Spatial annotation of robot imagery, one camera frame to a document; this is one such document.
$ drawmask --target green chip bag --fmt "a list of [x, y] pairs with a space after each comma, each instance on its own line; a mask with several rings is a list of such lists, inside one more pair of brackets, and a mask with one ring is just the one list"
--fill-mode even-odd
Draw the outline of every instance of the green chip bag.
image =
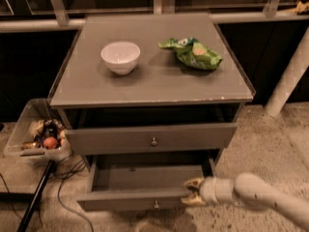
[[180, 61], [196, 69], [216, 70], [222, 61], [222, 57], [218, 53], [202, 45], [194, 38], [182, 40], [170, 38], [159, 43], [158, 46], [160, 48], [174, 49]]

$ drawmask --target white pole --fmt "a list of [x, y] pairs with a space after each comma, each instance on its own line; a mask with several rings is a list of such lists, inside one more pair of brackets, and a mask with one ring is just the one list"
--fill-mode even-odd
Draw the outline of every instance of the white pole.
[[270, 116], [276, 117], [295, 86], [306, 72], [309, 66], [309, 28], [299, 43], [287, 69], [281, 76], [271, 97], [269, 98], [265, 110]]

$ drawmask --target gray tabletop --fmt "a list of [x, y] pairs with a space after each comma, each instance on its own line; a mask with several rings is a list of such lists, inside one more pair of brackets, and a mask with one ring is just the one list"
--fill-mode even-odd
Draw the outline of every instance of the gray tabletop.
[[[194, 37], [218, 52], [223, 61], [214, 72], [198, 71], [177, 60], [158, 43]], [[100, 58], [115, 41], [139, 45], [137, 68], [119, 76]], [[52, 99], [54, 108], [148, 106], [249, 102], [253, 95], [207, 14], [91, 15]]]

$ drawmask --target plastic bin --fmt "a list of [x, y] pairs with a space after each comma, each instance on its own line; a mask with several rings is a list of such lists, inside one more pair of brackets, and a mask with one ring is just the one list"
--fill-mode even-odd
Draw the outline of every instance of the plastic bin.
[[32, 141], [33, 136], [29, 132], [30, 125], [39, 120], [60, 119], [57, 110], [51, 109], [46, 99], [29, 100], [24, 107], [4, 149], [7, 156], [17, 156], [20, 161], [32, 164], [46, 163], [49, 160], [64, 160], [71, 154], [70, 144], [65, 139], [64, 144], [56, 149], [47, 150], [44, 148], [32, 149], [34, 153], [42, 155], [23, 156], [25, 150], [21, 146], [23, 142]]

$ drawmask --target cabinet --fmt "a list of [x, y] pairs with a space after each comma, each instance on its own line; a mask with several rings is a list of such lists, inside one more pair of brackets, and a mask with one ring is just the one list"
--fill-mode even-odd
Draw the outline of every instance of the cabinet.
[[[194, 37], [218, 52], [214, 72], [188, 68], [158, 43]], [[125, 76], [100, 60], [110, 42], [141, 48]], [[182, 205], [183, 182], [211, 175], [254, 90], [207, 14], [90, 15], [49, 100], [72, 149], [90, 163], [85, 210]]]

